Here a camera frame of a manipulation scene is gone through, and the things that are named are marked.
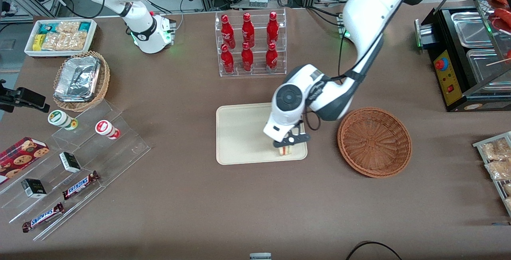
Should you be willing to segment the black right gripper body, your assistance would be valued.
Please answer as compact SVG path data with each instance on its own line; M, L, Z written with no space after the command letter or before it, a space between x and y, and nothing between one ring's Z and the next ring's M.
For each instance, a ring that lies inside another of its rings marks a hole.
M9 89L9 88L5 88L4 87L5 83L6 83L6 81L4 79L0 80L0 89ZM6 111L8 113L12 113L14 111L14 105L15 105L14 102L1 102L0 103L0 109L2 111Z

